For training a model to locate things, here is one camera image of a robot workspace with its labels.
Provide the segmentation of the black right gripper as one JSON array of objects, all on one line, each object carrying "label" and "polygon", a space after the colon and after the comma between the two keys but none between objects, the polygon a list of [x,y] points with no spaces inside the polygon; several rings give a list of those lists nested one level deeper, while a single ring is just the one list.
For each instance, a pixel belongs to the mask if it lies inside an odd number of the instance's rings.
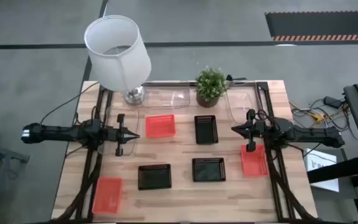
[{"label": "black right gripper", "polygon": [[261,137],[266,133],[267,125],[265,120],[267,119],[267,113],[264,110],[255,111],[253,109],[247,112],[247,122],[244,124],[238,124],[231,128],[232,131],[239,134],[243,138],[248,135],[249,143],[246,145],[247,152],[254,152],[256,150],[256,143],[254,137]]}]

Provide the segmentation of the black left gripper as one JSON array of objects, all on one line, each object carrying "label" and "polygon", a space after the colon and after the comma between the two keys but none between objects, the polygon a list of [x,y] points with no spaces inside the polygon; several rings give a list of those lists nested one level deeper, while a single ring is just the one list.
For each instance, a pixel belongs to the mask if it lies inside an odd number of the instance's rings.
[{"label": "black left gripper", "polygon": [[[118,128],[114,128],[112,126],[106,127],[106,140],[108,142],[117,143],[115,156],[123,155],[122,144],[124,144],[124,118],[125,118],[125,114],[118,114],[117,122],[119,124],[119,127]],[[133,133],[132,131],[129,130],[126,130],[126,135],[129,135],[129,137],[126,137],[126,142],[140,138],[138,134]]]}]

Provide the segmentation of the red plastic basket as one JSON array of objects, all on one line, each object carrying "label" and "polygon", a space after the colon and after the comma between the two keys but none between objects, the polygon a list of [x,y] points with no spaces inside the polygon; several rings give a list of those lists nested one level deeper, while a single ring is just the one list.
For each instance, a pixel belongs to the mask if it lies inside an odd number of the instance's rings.
[{"label": "red plastic basket", "polygon": [[119,177],[100,177],[94,195],[92,213],[115,215],[121,204],[123,180]]},{"label": "red plastic basket", "polygon": [[145,133],[148,138],[165,138],[174,136],[176,134],[174,115],[170,114],[146,117]]},{"label": "red plastic basket", "polygon": [[241,161],[244,177],[265,177],[269,175],[267,159],[263,144],[256,144],[253,152],[246,151],[246,145],[241,146]]}]

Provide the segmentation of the black plastic basket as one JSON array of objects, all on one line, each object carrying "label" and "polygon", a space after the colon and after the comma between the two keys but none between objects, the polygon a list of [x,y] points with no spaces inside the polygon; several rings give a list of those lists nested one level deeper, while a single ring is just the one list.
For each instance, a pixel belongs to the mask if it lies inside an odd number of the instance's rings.
[{"label": "black plastic basket", "polygon": [[218,143],[215,115],[195,116],[195,133],[197,144]]},{"label": "black plastic basket", "polygon": [[225,182],[224,159],[222,157],[193,158],[192,174],[194,182]]},{"label": "black plastic basket", "polygon": [[170,164],[139,166],[138,190],[170,189],[171,187]]}]

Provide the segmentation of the small green potted plant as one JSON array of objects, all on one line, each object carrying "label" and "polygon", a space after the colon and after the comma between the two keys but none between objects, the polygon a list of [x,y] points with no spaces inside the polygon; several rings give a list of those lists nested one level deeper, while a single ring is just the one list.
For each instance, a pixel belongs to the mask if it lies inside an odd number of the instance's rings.
[{"label": "small green potted plant", "polygon": [[216,106],[226,90],[226,77],[220,70],[206,68],[200,71],[196,79],[196,100],[200,106],[204,108]]}]

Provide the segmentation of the white shade table lamp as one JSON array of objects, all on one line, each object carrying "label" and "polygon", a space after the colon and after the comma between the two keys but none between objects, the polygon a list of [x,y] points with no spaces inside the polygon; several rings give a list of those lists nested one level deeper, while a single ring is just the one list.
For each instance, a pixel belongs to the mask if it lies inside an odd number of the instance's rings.
[{"label": "white shade table lamp", "polygon": [[122,91],[129,105],[142,104],[152,66],[138,25],[110,15],[92,22],[84,41],[96,80],[111,91]]}]

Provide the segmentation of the white cardboard box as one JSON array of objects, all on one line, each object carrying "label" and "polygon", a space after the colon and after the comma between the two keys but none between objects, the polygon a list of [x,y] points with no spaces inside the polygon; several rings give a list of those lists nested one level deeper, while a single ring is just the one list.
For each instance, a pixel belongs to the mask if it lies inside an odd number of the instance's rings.
[{"label": "white cardboard box", "polygon": [[[307,148],[306,151],[308,152],[308,155],[306,155],[303,160],[305,162],[307,172],[337,164],[337,156],[325,152],[312,151],[309,148]],[[310,185],[312,187],[317,187],[319,189],[329,190],[332,192],[339,192],[338,179],[310,183]]]}]

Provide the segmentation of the black power adapter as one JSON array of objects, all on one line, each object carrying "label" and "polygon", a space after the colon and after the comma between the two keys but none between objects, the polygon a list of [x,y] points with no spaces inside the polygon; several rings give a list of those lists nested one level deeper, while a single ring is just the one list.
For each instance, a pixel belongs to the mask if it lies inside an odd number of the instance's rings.
[{"label": "black power adapter", "polygon": [[338,100],[338,99],[335,99],[335,98],[332,98],[330,96],[325,96],[323,98],[323,103],[326,105],[326,106],[330,106],[332,108],[336,108],[336,109],[339,109],[342,105],[343,105],[343,101],[342,100]]}]

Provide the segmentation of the black hazard-striped floor mat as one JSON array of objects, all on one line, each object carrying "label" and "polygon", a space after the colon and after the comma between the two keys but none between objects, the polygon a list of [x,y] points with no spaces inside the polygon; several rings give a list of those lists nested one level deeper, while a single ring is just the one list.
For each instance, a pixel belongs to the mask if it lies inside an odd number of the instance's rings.
[{"label": "black hazard-striped floor mat", "polygon": [[356,41],[358,11],[267,12],[274,41]]}]

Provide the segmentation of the black aluminium table frame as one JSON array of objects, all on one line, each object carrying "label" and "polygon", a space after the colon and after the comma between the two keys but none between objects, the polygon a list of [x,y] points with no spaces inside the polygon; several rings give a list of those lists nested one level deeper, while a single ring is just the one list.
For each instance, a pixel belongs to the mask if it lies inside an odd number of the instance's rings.
[{"label": "black aluminium table frame", "polygon": [[[137,108],[140,138],[131,156],[113,156],[95,153],[92,161],[100,161],[101,176],[120,177],[123,180],[121,204],[115,215],[92,213],[90,194],[83,203],[82,219],[88,223],[125,222],[180,222],[180,223],[232,223],[275,222],[273,188],[269,177],[244,177],[241,146],[247,140],[231,128],[234,122],[227,102],[227,92],[212,108],[201,107],[196,101],[192,82],[150,82],[147,86],[188,86],[190,104],[179,109],[152,109],[130,106],[122,93],[106,93],[102,109]],[[241,81],[230,88],[253,87],[259,103],[268,113],[291,119],[285,85],[281,80]],[[170,115],[175,117],[176,134],[165,138],[148,138],[145,118]],[[216,144],[197,144],[195,116],[215,115],[218,130]],[[194,182],[193,158],[224,159],[225,182]],[[172,187],[160,190],[138,190],[138,168],[143,165],[170,164]]]}]

